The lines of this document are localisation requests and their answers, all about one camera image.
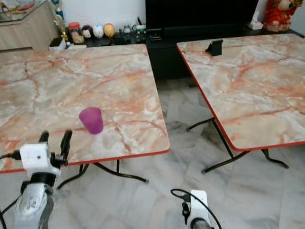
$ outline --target jar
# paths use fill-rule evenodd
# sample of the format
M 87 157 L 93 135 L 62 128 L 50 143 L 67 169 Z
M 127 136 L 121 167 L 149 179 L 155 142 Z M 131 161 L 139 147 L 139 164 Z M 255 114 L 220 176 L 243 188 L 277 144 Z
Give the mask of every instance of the jar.
M 82 35 L 81 26 L 78 22 L 69 23 L 69 30 L 75 44 L 84 43 L 85 39 Z

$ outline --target black phone stand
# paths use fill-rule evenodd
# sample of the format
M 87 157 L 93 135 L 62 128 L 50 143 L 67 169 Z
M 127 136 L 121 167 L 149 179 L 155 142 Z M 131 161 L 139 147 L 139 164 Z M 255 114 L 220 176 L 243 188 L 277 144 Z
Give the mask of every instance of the black phone stand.
M 222 44 L 223 44 L 223 40 L 217 40 L 217 41 L 212 41 L 208 47 L 208 49 L 206 49 L 205 51 L 208 52 L 209 54 L 211 54 L 212 56 L 219 56 L 222 55 Z

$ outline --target purple cup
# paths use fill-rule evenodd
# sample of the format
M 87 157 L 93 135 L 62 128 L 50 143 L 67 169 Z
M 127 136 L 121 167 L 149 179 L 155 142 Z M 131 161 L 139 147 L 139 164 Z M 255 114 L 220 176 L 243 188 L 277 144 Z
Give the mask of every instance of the purple cup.
M 90 134 L 102 132 L 104 125 L 100 108 L 88 107 L 80 112 L 79 118 Z

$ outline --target white wall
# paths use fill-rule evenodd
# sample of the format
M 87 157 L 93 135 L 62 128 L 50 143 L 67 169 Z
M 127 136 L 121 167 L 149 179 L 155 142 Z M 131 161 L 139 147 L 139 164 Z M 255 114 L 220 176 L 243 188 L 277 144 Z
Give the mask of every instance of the white wall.
M 138 16 L 145 22 L 145 0 L 62 0 L 62 10 L 67 24 L 112 23 L 118 31 L 125 24 L 134 25 Z
M 291 29 L 305 35 L 305 2 L 298 8 L 291 18 Z

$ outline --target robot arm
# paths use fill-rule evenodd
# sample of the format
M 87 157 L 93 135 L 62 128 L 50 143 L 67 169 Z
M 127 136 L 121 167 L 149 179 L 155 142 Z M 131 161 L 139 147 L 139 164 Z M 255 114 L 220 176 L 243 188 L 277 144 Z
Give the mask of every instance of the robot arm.
M 25 144 L 20 148 L 23 167 L 27 170 L 30 181 L 22 184 L 22 195 L 15 207 L 15 228 L 47 229 L 53 210 L 53 189 L 61 165 L 68 164 L 72 131 L 67 130 L 61 141 L 61 154 L 49 152 L 49 133 L 41 135 L 39 143 Z
M 183 192 L 183 195 L 177 195 L 176 192 Z M 182 189 L 172 189 L 171 193 L 183 199 L 182 215 L 188 229 L 214 229 L 208 217 L 210 213 L 215 219 L 219 229 L 222 229 L 214 213 L 208 208 L 207 195 L 202 190 L 192 190 L 190 193 Z

